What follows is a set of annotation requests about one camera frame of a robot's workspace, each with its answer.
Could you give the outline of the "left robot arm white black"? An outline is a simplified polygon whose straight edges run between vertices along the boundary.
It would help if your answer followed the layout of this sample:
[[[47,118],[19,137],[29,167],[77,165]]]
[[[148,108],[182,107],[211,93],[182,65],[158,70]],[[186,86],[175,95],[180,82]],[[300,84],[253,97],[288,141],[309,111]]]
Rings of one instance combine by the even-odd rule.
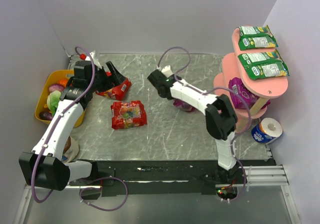
[[[119,72],[107,62],[111,69],[108,76],[103,68],[98,69],[92,61],[79,61],[73,69],[63,90],[57,110],[47,130],[32,149],[19,157],[26,183],[32,188],[40,187],[62,191],[69,182],[75,180],[91,181],[98,177],[98,165],[93,160],[62,161],[65,144],[77,122],[96,91],[112,88]]]

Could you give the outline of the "purple candy bag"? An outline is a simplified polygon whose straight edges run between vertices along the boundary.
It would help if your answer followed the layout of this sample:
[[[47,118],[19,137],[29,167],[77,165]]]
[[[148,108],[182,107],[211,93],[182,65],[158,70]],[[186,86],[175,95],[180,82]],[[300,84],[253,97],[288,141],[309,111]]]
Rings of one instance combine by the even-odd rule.
[[[173,105],[184,112],[193,112],[195,108],[183,100],[175,99]]]
[[[258,95],[249,91],[243,84],[242,80],[238,77],[234,77],[228,82],[228,88],[238,94],[250,109],[260,98]],[[236,96],[234,93],[230,93],[230,97],[236,109],[245,109],[244,103],[239,99],[238,96]]]

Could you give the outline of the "green candy bag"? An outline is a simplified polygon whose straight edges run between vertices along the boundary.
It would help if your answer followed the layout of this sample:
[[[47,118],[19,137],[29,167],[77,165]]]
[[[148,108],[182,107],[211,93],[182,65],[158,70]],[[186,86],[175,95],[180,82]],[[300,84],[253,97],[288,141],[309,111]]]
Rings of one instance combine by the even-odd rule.
[[[262,80],[290,75],[277,49],[274,51],[243,53],[238,59],[251,80]]]
[[[268,25],[239,26],[238,46],[241,51],[277,48],[278,43]]]

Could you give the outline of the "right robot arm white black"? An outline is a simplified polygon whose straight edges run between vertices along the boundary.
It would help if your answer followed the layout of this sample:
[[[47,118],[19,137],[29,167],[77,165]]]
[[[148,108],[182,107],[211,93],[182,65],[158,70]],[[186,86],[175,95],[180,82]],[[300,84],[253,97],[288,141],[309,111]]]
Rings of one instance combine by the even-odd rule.
[[[218,151],[218,165],[229,171],[237,161],[232,150],[238,121],[234,108],[225,94],[215,95],[189,84],[172,71],[154,70],[147,77],[161,98],[181,100],[205,117],[207,132],[215,139]]]

